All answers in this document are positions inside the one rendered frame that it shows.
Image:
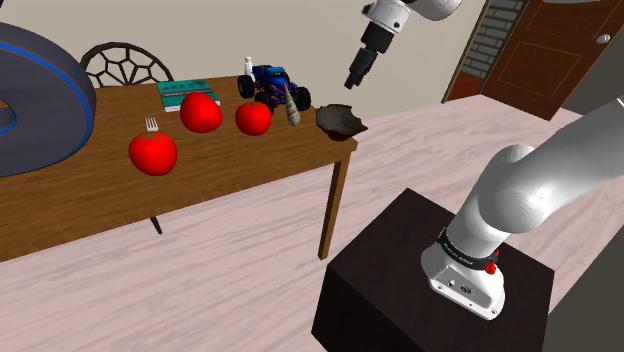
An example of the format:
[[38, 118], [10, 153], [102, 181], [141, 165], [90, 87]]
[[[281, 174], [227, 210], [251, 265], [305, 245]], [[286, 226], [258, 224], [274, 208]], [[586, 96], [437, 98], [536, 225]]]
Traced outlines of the large red tomato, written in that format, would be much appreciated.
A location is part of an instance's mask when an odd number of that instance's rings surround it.
[[163, 176], [173, 170], [177, 163], [177, 146], [164, 132], [144, 132], [129, 144], [131, 163], [150, 176]]

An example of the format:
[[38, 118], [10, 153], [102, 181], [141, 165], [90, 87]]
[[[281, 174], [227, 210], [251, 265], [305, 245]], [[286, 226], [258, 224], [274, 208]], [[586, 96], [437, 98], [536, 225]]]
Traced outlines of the green book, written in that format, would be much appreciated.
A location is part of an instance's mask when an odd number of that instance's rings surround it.
[[217, 105], [220, 104], [219, 98], [205, 79], [158, 82], [157, 88], [165, 112], [179, 111], [184, 98], [195, 92], [205, 94]]

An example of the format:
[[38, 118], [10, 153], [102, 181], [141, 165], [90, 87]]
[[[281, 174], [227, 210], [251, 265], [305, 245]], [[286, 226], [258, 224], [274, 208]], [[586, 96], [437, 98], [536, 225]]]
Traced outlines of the red pepper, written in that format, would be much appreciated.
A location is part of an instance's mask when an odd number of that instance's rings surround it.
[[209, 133], [221, 126], [223, 114], [220, 106], [201, 92], [188, 94], [180, 106], [182, 124], [196, 133]]

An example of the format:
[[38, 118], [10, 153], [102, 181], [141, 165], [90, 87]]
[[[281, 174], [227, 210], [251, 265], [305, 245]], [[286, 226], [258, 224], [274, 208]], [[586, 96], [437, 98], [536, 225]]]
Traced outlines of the striped spiral seashell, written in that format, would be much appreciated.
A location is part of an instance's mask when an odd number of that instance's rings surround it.
[[296, 127], [300, 123], [300, 113], [294, 101], [294, 97], [290, 93], [288, 86], [285, 85], [284, 88], [285, 88], [285, 97], [286, 97], [285, 106], [286, 106], [287, 118], [288, 118], [289, 123], [292, 126]]

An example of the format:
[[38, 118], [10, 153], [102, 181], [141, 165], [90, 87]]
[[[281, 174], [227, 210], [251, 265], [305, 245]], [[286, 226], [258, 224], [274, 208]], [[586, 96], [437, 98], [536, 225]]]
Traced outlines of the dark robot stand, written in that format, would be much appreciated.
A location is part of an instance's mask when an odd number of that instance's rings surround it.
[[329, 262], [311, 330], [327, 352], [542, 352], [551, 268], [502, 244], [491, 321], [430, 288], [420, 256], [452, 217], [405, 189]]

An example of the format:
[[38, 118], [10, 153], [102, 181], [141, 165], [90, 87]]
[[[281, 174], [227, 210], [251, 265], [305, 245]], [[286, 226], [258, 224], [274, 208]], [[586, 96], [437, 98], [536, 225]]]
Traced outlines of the blue toy monster truck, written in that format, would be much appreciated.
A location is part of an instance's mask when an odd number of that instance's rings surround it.
[[277, 106], [286, 104], [286, 92], [291, 94], [299, 111], [311, 106], [309, 90], [294, 83], [281, 66], [253, 66], [249, 74], [237, 78], [237, 87], [242, 98], [254, 98], [255, 102], [265, 104], [271, 113]]

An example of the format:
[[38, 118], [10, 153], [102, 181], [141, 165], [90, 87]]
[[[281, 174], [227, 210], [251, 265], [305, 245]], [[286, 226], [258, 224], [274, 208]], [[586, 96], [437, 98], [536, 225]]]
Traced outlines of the brown wooden table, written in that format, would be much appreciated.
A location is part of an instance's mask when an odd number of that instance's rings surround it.
[[[313, 109], [296, 127], [279, 110], [265, 134], [247, 136], [234, 122], [244, 102], [236, 79], [208, 83], [224, 121], [207, 134], [187, 130], [178, 114], [165, 112], [153, 84], [97, 89], [95, 128], [84, 148], [49, 168], [0, 179], [0, 262], [332, 165], [318, 250], [325, 259], [356, 140], [329, 139]], [[176, 167], [165, 176], [141, 173], [128, 157], [147, 117], [155, 117], [178, 148]]]

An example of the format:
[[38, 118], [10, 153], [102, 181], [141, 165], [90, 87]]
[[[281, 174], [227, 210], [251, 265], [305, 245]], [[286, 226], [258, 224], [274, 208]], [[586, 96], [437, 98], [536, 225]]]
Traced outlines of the small red tomato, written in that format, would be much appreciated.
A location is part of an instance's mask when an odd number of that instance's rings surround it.
[[235, 122], [242, 133], [259, 136], [270, 128], [272, 115], [264, 103], [247, 102], [237, 108]]

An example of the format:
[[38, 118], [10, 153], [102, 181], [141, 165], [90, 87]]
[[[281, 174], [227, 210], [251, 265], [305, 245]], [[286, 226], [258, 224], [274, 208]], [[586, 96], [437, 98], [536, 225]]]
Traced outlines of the dark brown jagged bowl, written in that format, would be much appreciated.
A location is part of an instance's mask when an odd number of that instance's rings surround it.
[[368, 130], [352, 107], [345, 104], [329, 104], [316, 110], [316, 124], [334, 141], [347, 139]]

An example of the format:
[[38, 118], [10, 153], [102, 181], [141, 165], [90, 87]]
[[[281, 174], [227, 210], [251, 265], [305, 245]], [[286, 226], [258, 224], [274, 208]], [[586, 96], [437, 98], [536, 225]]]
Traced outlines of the brown wooden door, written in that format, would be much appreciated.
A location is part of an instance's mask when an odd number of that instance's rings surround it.
[[624, 27], [624, 0], [486, 0], [442, 101], [551, 120]]

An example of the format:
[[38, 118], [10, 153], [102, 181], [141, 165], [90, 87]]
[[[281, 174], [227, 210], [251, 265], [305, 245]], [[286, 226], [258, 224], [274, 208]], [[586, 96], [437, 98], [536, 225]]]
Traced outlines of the black web-back chair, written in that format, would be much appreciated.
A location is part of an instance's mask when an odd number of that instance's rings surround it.
[[[103, 66], [97, 72], [90, 72], [89, 64], [97, 57]], [[173, 81], [171, 71], [149, 51], [127, 42], [106, 42], [89, 49], [80, 59], [80, 65], [100, 88], [104, 88], [103, 78], [108, 76], [121, 86], [140, 85], [146, 82], [161, 83], [153, 68], [159, 69], [168, 81]]]

